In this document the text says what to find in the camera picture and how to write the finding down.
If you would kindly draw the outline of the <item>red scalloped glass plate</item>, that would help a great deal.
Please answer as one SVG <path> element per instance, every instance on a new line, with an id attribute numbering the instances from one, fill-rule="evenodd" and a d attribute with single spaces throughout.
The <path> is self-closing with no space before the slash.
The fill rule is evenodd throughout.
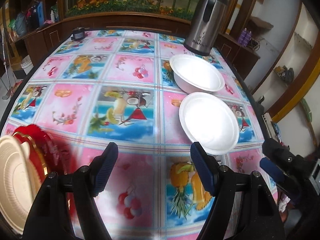
<path id="1" fill-rule="evenodd" d="M 56 172 L 59 175 L 65 174 L 60 151 L 50 134 L 36 124 L 30 124 L 16 128 L 13 136 L 20 143 L 26 142 L 29 145 L 30 154 L 27 159 L 31 165 L 35 194 L 37 194 L 47 174 L 50 172 Z"/>

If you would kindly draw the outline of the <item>beige plastic bowl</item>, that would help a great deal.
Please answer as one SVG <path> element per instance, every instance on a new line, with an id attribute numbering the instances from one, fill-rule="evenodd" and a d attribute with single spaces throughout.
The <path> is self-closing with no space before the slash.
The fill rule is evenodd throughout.
<path id="1" fill-rule="evenodd" d="M 1 214 L 12 229 L 23 233 L 24 226 L 41 186 L 29 160 L 30 146 L 15 137 L 1 137 Z"/>

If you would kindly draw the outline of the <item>colourful fruit pattern tablecloth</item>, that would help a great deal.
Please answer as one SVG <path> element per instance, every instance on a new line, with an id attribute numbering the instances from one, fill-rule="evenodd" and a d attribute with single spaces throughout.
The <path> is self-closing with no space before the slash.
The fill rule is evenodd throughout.
<path id="1" fill-rule="evenodd" d="M 63 42 L 21 86 L 2 134 L 35 124 L 60 150 L 64 170 L 89 164 L 109 142 L 119 148 L 96 198 L 113 239 L 195 239 L 213 204 L 191 170 L 179 119 L 185 93 L 169 60 L 179 37 L 136 30 L 90 31 Z"/>

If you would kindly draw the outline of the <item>white plastic bucket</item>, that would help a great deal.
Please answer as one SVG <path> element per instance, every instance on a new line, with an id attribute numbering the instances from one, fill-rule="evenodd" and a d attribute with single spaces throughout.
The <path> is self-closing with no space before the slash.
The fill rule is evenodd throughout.
<path id="1" fill-rule="evenodd" d="M 33 67 L 34 66 L 29 55 L 22 59 L 21 68 L 23 69 L 26 75 L 33 69 Z"/>

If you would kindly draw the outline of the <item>dark wooden cabinet counter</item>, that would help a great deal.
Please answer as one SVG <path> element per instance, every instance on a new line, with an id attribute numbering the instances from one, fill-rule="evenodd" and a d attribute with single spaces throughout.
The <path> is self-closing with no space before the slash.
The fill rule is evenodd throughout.
<path id="1" fill-rule="evenodd" d="M 20 58 L 29 55 L 32 63 L 37 65 L 69 38 L 76 27 L 84 27 L 86 30 L 148 30 L 185 38 L 190 31 L 190 25 L 190 21 L 172 16 L 144 12 L 100 12 L 69 17 L 40 27 L 18 38 L 11 46 L 15 47 L 14 51 Z M 260 59 L 256 52 L 237 44 L 234 38 L 226 34 L 218 35 L 214 47 L 236 68 L 243 79 Z"/>

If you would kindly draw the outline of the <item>small black device on table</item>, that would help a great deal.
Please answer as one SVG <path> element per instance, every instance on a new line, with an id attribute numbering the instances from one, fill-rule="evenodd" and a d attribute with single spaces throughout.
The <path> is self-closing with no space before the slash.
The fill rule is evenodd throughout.
<path id="1" fill-rule="evenodd" d="M 71 40 L 73 41 L 81 41 L 86 37 L 85 28 L 84 27 L 76 27 L 72 30 Z"/>

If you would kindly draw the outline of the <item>stainless steel thermos jug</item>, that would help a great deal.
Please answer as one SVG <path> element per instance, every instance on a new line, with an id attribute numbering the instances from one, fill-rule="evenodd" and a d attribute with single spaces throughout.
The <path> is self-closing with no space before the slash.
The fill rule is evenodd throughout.
<path id="1" fill-rule="evenodd" d="M 219 33 L 228 0 L 199 0 L 184 41 L 189 51 L 208 56 Z"/>

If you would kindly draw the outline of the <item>blue container on counter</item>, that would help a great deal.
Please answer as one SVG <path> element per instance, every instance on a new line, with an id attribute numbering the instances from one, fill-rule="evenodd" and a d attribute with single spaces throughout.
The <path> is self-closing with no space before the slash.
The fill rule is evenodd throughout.
<path id="1" fill-rule="evenodd" d="M 37 17 L 39 21 L 39 26 L 41 27 L 44 24 L 44 14 L 43 14 L 43 3 L 39 1 L 36 7 Z"/>

